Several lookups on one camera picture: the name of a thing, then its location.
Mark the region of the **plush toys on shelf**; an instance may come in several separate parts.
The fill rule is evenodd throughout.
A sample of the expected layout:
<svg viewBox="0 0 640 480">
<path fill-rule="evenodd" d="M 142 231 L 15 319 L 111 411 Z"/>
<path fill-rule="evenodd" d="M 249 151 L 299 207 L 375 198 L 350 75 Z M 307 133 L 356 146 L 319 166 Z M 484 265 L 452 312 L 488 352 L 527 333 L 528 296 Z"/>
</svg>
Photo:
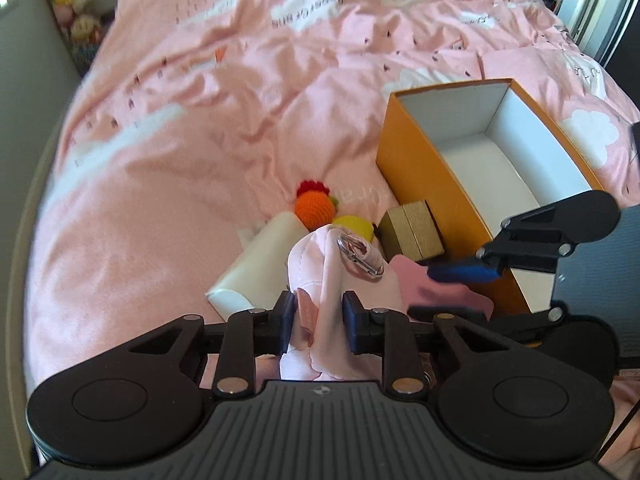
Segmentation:
<svg viewBox="0 0 640 480">
<path fill-rule="evenodd" d="M 78 72 L 85 75 L 108 29 L 94 0 L 48 0 L 58 30 Z"/>
</svg>

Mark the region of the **small gold cardboard box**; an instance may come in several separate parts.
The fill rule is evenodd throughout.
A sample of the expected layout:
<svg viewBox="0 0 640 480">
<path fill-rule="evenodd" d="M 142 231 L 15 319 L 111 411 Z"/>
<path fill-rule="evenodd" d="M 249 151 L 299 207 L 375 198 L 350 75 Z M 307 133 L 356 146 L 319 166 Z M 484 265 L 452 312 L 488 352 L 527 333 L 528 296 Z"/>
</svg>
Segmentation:
<svg viewBox="0 0 640 480">
<path fill-rule="evenodd" d="M 445 253 L 436 223 L 425 200 L 390 208 L 378 224 L 378 240 L 388 261 L 401 255 L 414 262 Z"/>
</svg>

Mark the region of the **white glasses case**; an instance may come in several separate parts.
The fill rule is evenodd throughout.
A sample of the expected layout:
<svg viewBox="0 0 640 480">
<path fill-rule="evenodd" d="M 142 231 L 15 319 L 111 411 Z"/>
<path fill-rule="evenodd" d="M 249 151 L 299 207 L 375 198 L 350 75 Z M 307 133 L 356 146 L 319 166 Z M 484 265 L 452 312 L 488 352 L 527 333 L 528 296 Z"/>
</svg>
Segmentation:
<svg viewBox="0 0 640 480">
<path fill-rule="evenodd" d="M 308 233 L 292 211 L 273 217 L 206 292 L 216 313 L 228 321 L 241 311 L 271 310 L 288 289 L 288 255 Z"/>
</svg>

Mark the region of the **pink plush pouch with carabiner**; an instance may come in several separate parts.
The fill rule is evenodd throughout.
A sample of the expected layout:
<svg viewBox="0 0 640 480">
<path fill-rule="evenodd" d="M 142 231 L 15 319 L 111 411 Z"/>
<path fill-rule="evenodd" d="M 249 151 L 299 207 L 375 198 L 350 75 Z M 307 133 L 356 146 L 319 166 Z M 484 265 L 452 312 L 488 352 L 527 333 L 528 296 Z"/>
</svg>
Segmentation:
<svg viewBox="0 0 640 480">
<path fill-rule="evenodd" d="M 285 380 L 348 382 L 381 377 L 378 356 L 353 354 L 347 342 L 342 313 L 344 292 L 356 292 L 363 307 L 405 312 L 396 272 L 378 248 L 367 243 L 364 258 L 383 273 L 375 278 L 338 248 L 349 230 L 322 226 L 300 240 L 288 255 L 288 284 L 297 300 L 288 351 L 280 359 Z"/>
</svg>

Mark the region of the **yellow plastic toy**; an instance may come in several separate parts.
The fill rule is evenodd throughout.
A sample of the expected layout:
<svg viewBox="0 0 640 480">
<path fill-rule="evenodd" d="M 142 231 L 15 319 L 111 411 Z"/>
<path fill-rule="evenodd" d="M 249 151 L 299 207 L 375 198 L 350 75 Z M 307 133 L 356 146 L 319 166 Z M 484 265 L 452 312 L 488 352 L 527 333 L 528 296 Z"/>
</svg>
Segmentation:
<svg viewBox="0 0 640 480">
<path fill-rule="evenodd" d="M 371 243 L 374 239 L 375 226 L 374 224 L 361 217 L 352 216 L 351 214 L 345 214 L 341 217 L 336 217 L 332 221 L 332 226 L 339 226 L 352 232 L 367 242 Z"/>
</svg>

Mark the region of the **pink patterned bed duvet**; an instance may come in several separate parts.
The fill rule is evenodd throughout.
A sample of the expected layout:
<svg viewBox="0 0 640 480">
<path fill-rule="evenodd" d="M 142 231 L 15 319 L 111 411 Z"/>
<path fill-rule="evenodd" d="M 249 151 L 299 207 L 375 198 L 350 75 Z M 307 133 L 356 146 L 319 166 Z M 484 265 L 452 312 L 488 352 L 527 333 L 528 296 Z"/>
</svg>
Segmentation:
<svg viewBox="0 0 640 480">
<path fill-rule="evenodd" d="M 342 214 L 393 203 L 390 94 L 511 76 L 639 200 L 639 117 L 540 0 L 119 0 L 62 128 L 25 294 L 33 386 L 194 312 L 300 181 Z"/>
</svg>

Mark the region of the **orange crochet fruit toy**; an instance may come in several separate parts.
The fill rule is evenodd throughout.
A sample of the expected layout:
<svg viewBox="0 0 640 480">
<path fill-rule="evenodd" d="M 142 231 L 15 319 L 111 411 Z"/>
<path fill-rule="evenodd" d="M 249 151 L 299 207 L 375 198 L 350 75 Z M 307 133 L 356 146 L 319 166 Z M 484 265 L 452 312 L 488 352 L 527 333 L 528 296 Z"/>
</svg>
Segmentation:
<svg viewBox="0 0 640 480">
<path fill-rule="evenodd" d="M 296 190 L 294 212 L 308 231 L 314 231 L 334 220 L 337 199 L 324 183 L 303 180 Z"/>
</svg>

